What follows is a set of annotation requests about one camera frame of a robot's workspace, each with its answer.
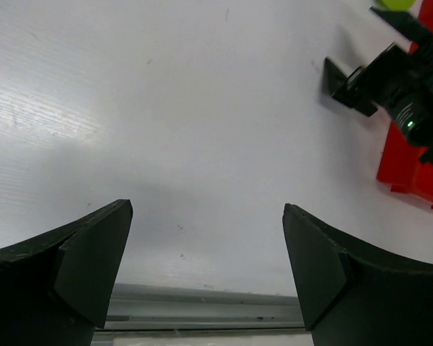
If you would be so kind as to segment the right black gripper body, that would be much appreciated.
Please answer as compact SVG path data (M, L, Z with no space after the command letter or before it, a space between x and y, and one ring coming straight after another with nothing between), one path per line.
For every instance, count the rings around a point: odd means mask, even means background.
M384 109L408 144L426 149L421 162L433 164L433 38L412 53L393 44L347 76L332 98L366 117Z

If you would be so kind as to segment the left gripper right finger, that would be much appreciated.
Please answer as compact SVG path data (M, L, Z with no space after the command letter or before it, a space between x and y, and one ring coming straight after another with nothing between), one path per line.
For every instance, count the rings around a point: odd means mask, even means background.
M284 238L314 345L433 345L433 264L394 254L287 204Z

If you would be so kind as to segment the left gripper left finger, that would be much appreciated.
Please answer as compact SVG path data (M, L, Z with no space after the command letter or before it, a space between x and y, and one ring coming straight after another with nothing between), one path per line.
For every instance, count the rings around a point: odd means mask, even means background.
M0 345L90 345L102 329L133 218L116 200L0 249Z

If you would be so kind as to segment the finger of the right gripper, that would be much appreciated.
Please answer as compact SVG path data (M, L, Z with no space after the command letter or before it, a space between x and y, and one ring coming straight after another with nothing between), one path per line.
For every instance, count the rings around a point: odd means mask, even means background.
M330 58L325 58L324 69L325 90L333 96L347 81L348 76Z
M408 12L390 11L376 6L371 6L370 10L411 42L423 45L433 38L432 32Z

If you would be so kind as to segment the lime green plate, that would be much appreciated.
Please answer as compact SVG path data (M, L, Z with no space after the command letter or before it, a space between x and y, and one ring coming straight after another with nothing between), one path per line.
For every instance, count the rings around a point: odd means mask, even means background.
M375 2L390 11L408 11L416 0L376 0Z

